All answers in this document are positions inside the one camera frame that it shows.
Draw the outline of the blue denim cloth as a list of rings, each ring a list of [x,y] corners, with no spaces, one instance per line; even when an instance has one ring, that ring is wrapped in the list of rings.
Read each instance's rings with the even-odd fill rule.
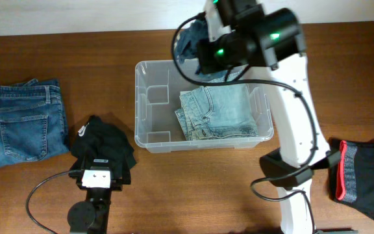
[[[205,20],[195,20],[187,29],[177,36],[175,44],[175,58],[180,64],[185,60],[196,59],[198,54],[197,44],[208,41],[208,25]]]

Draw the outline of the light blue denim jeans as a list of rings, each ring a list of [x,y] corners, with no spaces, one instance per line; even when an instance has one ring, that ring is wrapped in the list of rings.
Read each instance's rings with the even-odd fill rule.
[[[258,136],[246,84],[199,86],[179,99],[175,115],[187,140]]]

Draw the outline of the black shorts red waistband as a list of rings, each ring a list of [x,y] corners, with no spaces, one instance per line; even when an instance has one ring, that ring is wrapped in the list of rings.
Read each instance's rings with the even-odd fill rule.
[[[329,170],[330,198],[374,220],[374,139],[332,138],[330,146],[340,151],[339,163]]]

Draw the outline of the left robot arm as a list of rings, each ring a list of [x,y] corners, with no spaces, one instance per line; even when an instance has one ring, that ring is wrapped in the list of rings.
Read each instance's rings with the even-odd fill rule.
[[[123,189],[121,179],[114,179],[111,161],[94,159],[84,162],[69,176],[86,192],[85,200],[75,203],[68,211],[69,232],[106,233],[112,193]]]

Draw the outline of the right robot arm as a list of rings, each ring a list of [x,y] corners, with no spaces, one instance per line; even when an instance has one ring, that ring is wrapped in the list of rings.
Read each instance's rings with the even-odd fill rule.
[[[283,233],[315,233],[310,205],[314,170],[336,158],[321,132],[308,83],[302,26],[287,8],[264,12],[256,1],[207,1],[208,41],[198,45],[205,74],[244,68],[239,83],[262,84],[280,146],[260,160],[264,179],[277,188]]]

